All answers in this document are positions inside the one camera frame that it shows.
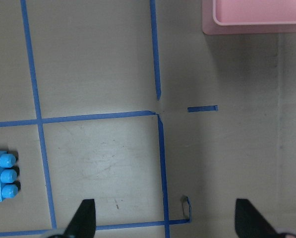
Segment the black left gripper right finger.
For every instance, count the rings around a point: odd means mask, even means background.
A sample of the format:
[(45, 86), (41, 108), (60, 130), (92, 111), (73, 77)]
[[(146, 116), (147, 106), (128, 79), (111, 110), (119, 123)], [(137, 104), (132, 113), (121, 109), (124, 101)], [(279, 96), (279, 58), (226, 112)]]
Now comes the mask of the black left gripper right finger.
[(243, 198), (236, 199), (235, 231), (239, 238), (279, 238), (281, 236), (252, 203)]

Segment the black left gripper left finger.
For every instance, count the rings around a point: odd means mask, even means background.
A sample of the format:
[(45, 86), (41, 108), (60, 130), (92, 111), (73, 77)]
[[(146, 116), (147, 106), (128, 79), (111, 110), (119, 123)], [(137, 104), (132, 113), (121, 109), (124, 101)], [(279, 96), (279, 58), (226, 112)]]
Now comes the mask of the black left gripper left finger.
[(93, 238), (95, 232), (95, 200), (84, 199), (62, 235), (64, 238)]

